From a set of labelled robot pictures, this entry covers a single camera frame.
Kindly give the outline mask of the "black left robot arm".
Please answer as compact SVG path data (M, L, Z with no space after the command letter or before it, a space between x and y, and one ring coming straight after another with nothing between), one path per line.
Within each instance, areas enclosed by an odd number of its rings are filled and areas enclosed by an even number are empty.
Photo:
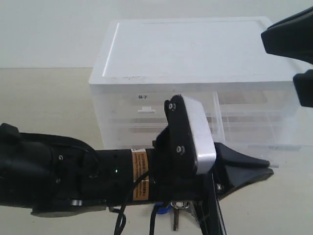
M274 172L266 160L215 143L217 159L208 173L183 177L171 153L169 128L153 147L95 150L78 139L22 133L0 126L0 203L31 209L38 217L67 217L109 209L117 213L114 233L126 225L128 205L154 204L157 210L186 201L204 235L226 233L219 201L231 193L267 180Z

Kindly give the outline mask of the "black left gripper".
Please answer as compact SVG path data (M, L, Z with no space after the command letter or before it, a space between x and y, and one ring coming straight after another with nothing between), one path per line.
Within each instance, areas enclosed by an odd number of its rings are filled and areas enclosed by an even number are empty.
M204 235L224 235L226 229L219 205L228 195L274 175L270 163L240 153L223 143L215 142L217 158L213 174L181 178L174 171L170 155L169 128L154 141L152 166L149 175L149 198L165 205L171 202L192 203L194 217ZM149 233L155 232L157 209L153 208Z

